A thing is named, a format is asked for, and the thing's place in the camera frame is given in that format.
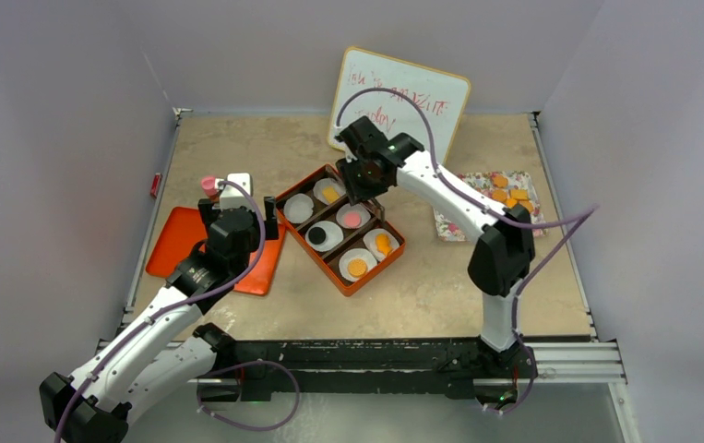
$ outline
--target cable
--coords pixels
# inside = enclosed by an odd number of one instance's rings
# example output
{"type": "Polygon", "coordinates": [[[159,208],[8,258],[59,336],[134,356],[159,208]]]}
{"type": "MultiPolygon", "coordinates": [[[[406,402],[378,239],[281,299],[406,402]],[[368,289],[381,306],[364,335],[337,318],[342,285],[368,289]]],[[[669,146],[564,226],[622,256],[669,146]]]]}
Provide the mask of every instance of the cable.
{"type": "Polygon", "coordinates": [[[215,418],[216,420],[219,420],[220,422],[224,422],[227,425],[232,425],[232,426],[238,427],[238,428],[243,429],[245,431],[259,431],[259,432],[272,431],[273,429],[277,429],[283,425],[286,425],[290,420],[292,420],[294,415],[297,413],[297,406],[300,404],[300,386],[298,386],[297,378],[294,377],[294,374],[289,369],[284,367],[283,365],[280,365],[276,362],[270,362],[268,360],[257,360],[255,362],[241,363],[239,365],[225,367],[225,368],[219,369],[217,371],[211,371],[206,374],[206,377],[219,376],[225,372],[234,371],[236,369],[240,369],[240,368],[248,367],[248,366],[253,366],[253,365],[269,365],[269,366],[276,367],[276,368],[280,369],[281,371],[283,371],[289,377],[289,380],[292,381],[292,384],[294,385],[294,405],[292,406],[292,410],[289,411],[289,414],[286,416],[286,418],[279,421],[275,425],[269,425],[269,426],[252,426],[252,425],[246,425],[243,423],[238,423],[238,422],[235,422],[234,420],[231,420],[229,418],[218,415],[217,413],[214,413],[213,411],[208,409],[208,407],[202,403],[202,397],[199,395],[198,389],[197,389],[197,404],[199,405],[199,410],[197,410],[197,412],[201,411],[201,412],[206,413],[207,415],[215,418]]]}
{"type": "Polygon", "coordinates": [[[425,129],[427,130],[427,138],[428,138],[428,147],[429,150],[428,152],[430,153],[430,162],[433,166],[433,170],[436,173],[436,176],[438,177],[439,180],[441,180],[441,183],[444,184],[444,186],[448,187],[450,190],[452,190],[455,194],[457,194],[459,197],[463,198],[464,200],[468,201],[472,205],[476,206],[480,210],[482,210],[484,213],[490,214],[500,221],[510,225],[514,226],[516,228],[520,229],[546,229],[546,228],[555,228],[557,226],[562,226],[565,224],[570,224],[572,222],[577,222],[583,217],[590,216],[597,208],[598,206],[594,205],[587,210],[583,211],[582,213],[569,217],[567,219],[559,220],[559,221],[549,221],[546,223],[521,223],[519,221],[514,221],[509,219],[509,217],[499,214],[495,212],[494,210],[490,210],[488,206],[485,206],[483,203],[481,203],[479,200],[476,198],[466,194],[463,192],[461,189],[457,189],[454,185],[452,185],[447,178],[441,173],[441,170],[438,168],[438,159],[436,158],[436,142],[434,141],[433,138],[433,129],[430,127],[430,123],[427,120],[427,115],[424,114],[423,110],[420,109],[420,106],[415,103],[412,99],[409,98],[406,94],[399,92],[397,90],[389,90],[387,88],[368,88],[365,90],[359,90],[352,94],[349,99],[346,100],[346,102],[340,107],[338,110],[338,116],[336,117],[335,120],[335,127],[340,127],[340,117],[343,115],[343,112],[346,110],[346,108],[349,106],[350,103],[352,103],[357,97],[369,93],[369,92],[388,92],[393,95],[397,95],[398,97],[401,97],[404,99],[408,104],[410,104],[420,115],[420,117],[423,120],[425,129]]]}
{"type": "Polygon", "coordinates": [[[533,387],[533,381],[536,378],[536,359],[533,356],[533,352],[531,349],[526,346],[525,341],[523,341],[522,335],[518,331],[518,308],[519,308],[519,298],[520,295],[523,293],[525,290],[526,286],[528,283],[530,283],[534,277],[536,277],[536,274],[539,273],[542,268],[544,268],[544,265],[547,264],[550,259],[552,259],[555,254],[561,249],[561,247],[568,241],[569,237],[571,237],[574,232],[582,225],[583,222],[585,222],[591,214],[599,208],[599,205],[592,205],[590,208],[587,210],[581,212],[578,215],[569,217],[567,219],[559,220],[559,221],[550,221],[546,223],[521,223],[519,221],[514,221],[509,219],[509,217],[499,214],[495,212],[494,210],[490,210],[488,206],[485,206],[483,203],[478,201],[476,198],[466,194],[463,192],[461,189],[456,188],[454,185],[452,185],[447,178],[441,173],[441,170],[439,169],[438,165],[438,160],[436,158],[436,142],[434,141],[433,138],[433,129],[430,127],[430,122],[427,120],[427,116],[424,114],[423,110],[420,109],[419,105],[415,103],[412,99],[410,99],[406,94],[399,92],[397,90],[389,90],[387,88],[368,88],[365,90],[359,90],[355,92],[349,99],[346,100],[346,102],[343,103],[343,105],[340,107],[338,110],[338,116],[335,119],[335,127],[340,128],[340,118],[343,115],[343,112],[346,110],[346,108],[351,104],[357,97],[367,94],[370,92],[387,92],[392,95],[396,95],[398,97],[401,97],[404,99],[408,104],[414,108],[414,110],[417,112],[418,115],[423,120],[425,130],[427,131],[427,138],[428,138],[428,152],[430,153],[430,162],[433,167],[434,172],[436,173],[436,177],[441,181],[441,183],[444,184],[444,186],[448,187],[452,192],[454,192],[456,195],[459,197],[463,198],[464,200],[468,201],[472,205],[476,206],[477,208],[481,209],[483,213],[485,214],[490,214],[496,217],[498,220],[510,225],[514,226],[516,228],[520,229],[544,229],[544,228],[555,228],[557,226],[562,226],[566,224],[570,224],[574,222],[575,224],[567,231],[567,233],[561,238],[560,241],[553,247],[553,249],[550,250],[550,252],[545,256],[542,261],[539,262],[536,267],[529,272],[529,274],[523,279],[522,283],[520,284],[519,288],[517,291],[515,291],[515,298],[512,301],[512,334],[515,336],[515,340],[517,340],[518,345],[520,348],[525,352],[525,354],[528,356],[528,360],[531,362],[531,376],[529,377],[528,380],[528,386],[526,386],[525,391],[523,391],[522,396],[518,397],[518,400],[512,405],[512,407],[507,408],[505,411],[504,410],[499,410],[499,414],[504,414],[504,413],[511,413],[515,409],[517,409],[524,401],[526,398],[528,398],[529,394],[531,393],[531,388],[533,387]]]}
{"type": "MultiPolygon", "coordinates": [[[[265,249],[265,219],[262,217],[262,213],[259,211],[259,206],[257,203],[254,201],[254,199],[248,195],[248,193],[245,192],[245,189],[243,189],[241,186],[237,185],[236,183],[229,182],[229,181],[221,181],[222,186],[232,186],[245,197],[246,200],[248,200],[248,203],[251,205],[251,207],[254,209],[254,213],[257,216],[257,223],[259,225],[259,246],[257,248],[257,254],[254,256],[254,259],[248,264],[248,268],[246,268],[243,273],[232,279],[231,281],[226,282],[223,284],[221,287],[216,288],[212,291],[208,291],[206,293],[202,293],[200,295],[195,295],[193,297],[188,297],[185,300],[182,300],[177,303],[173,303],[171,305],[167,305],[158,311],[156,311],[153,315],[150,316],[150,319],[153,321],[156,321],[158,318],[163,316],[164,314],[169,313],[173,309],[184,306],[184,305],[192,305],[196,302],[200,302],[202,300],[205,300],[207,298],[210,298],[214,295],[217,295],[219,293],[225,292],[232,288],[237,282],[242,280],[246,275],[248,275],[249,272],[251,272],[251,269],[253,269],[257,263],[259,262],[259,258],[262,257],[262,252],[265,249]]],[[[64,409],[64,412],[61,414],[61,419],[58,421],[58,426],[55,428],[55,439],[54,443],[61,443],[61,436],[64,434],[64,429],[66,428],[66,420],[69,418],[69,414],[71,411],[74,409],[75,404],[79,401],[80,397],[82,396],[83,392],[85,392],[88,387],[90,386],[90,383],[97,378],[97,376],[100,374],[100,372],[104,369],[104,367],[110,363],[111,360],[123,349],[124,346],[126,346],[130,341],[132,341],[140,332],[142,332],[143,329],[147,328],[149,326],[148,323],[140,323],[136,325],[133,329],[124,331],[125,336],[108,352],[101,360],[100,362],[96,365],[96,367],[93,368],[92,371],[90,371],[90,374],[86,377],[86,379],[80,384],[78,389],[75,391],[75,393],[72,395],[72,397],[69,399],[69,403],[66,404],[66,407],[64,409]]]]}

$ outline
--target whiteboard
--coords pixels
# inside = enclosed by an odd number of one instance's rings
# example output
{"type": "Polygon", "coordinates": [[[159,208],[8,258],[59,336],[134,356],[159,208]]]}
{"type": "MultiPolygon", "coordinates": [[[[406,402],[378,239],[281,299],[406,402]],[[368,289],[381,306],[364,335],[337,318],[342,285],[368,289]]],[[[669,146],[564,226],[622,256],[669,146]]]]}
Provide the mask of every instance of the whiteboard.
{"type": "MultiPolygon", "coordinates": [[[[330,146],[343,150],[342,145],[333,138],[333,125],[340,107],[355,92],[373,87],[402,92],[420,106],[433,130],[436,157],[439,162],[444,162],[471,93],[470,81],[437,69],[351,47],[343,55],[340,67],[329,125],[330,146]]],[[[425,150],[429,149],[422,118],[401,97],[386,92],[363,94],[343,112],[340,126],[345,127],[363,115],[367,115],[388,138],[405,132],[422,143],[425,150]]]]}

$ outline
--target pink lid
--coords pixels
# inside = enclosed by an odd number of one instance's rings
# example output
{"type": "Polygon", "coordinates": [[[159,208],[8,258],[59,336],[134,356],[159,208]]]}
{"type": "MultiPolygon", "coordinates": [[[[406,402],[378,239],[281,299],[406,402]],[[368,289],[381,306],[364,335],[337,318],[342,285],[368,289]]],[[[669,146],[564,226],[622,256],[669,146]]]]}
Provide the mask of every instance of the pink lid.
{"type": "Polygon", "coordinates": [[[219,190],[216,189],[216,177],[208,175],[202,179],[201,184],[202,190],[205,191],[206,196],[213,197],[219,193],[219,190]]]}

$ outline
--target red object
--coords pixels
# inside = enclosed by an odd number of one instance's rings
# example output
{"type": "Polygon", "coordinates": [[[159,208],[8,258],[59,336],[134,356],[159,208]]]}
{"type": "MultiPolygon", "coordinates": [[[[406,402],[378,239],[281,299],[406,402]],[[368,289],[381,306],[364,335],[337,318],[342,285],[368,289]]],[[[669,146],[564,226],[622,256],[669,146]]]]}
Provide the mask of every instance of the red object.
{"type": "MultiPolygon", "coordinates": [[[[173,273],[181,260],[191,252],[191,248],[204,240],[205,225],[199,217],[199,211],[191,208],[176,207],[170,212],[159,240],[150,253],[145,271],[155,277],[167,278],[173,273]]],[[[262,257],[251,272],[234,285],[234,290],[253,295],[267,295],[273,283],[276,265],[286,237],[286,228],[279,225],[279,239],[265,242],[262,257]]]]}
{"type": "Polygon", "coordinates": [[[161,183],[161,173],[155,173],[153,182],[150,183],[150,196],[153,198],[159,195],[159,183],[161,183]]]}

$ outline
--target orange tray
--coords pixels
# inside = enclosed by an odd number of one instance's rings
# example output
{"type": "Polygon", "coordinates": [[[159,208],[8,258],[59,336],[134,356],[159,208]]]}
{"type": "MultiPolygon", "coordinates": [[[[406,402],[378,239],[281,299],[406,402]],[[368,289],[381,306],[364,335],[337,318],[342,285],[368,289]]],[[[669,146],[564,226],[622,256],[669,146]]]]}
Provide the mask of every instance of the orange tray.
{"type": "MultiPolygon", "coordinates": [[[[253,295],[267,295],[270,285],[273,283],[273,276],[285,237],[286,228],[279,224],[278,240],[265,242],[265,250],[259,263],[245,278],[234,285],[235,291],[253,295]]],[[[205,225],[202,224],[199,210],[175,207],[170,212],[164,229],[161,230],[153,252],[150,253],[145,271],[154,277],[166,279],[173,273],[178,263],[188,257],[191,248],[205,238],[205,225]]]]}
{"type": "Polygon", "coordinates": [[[326,164],[321,168],[314,171],[312,174],[308,175],[297,185],[292,186],[281,195],[276,198],[276,212],[279,215],[279,219],[283,224],[286,225],[286,229],[292,234],[292,236],[297,240],[297,243],[303,247],[305,252],[308,253],[315,263],[324,271],[324,273],[332,280],[333,284],[339,289],[340,293],[349,297],[365,286],[369,281],[371,281],[376,275],[383,271],[387,266],[392,264],[398,257],[403,255],[403,251],[406,248],[406,239],[402,234],[398,232],[389,222],[384,220],[384,208],[378,204],[375,199],[370,202],[365,202],[364,206],[371,212],[371,220],[366,223],[363,227],[355,230],[354,233],[345,235],[343,241],[336,247],[327,253],[319,255],[313,247],[311,247],[308,242],[303,238],[303,233],[301,231],[306,231],[307,228],[317,220],[323,220],[323,218],[328,215],[334,214],[344,203],[349,202],[348,195],[344,195],[334,203],[330,205],[320,204],[320,207],[316,210],[314,215],[309,218],[304,223],[299,226],[295,226],[290,223],[286,216],[283,214],[283,206],[286,200],[297,193],[307,193],[309,189],[313,188],[313,184],[322,178],[333,178],[340,183],[342,180],[338,175],[338,171],[330,164],[326,164]],[[400,246],[392,251],[384,260],[378,263],[370,272],[365,274],[360,280],[351,282],[340,276],[338,270],[338,259],[340,255],[346,250],[353,247],[361,247],[362,235],[367,231],[375,228],[383,228],[391,233],[400,243],[400,246]]]}

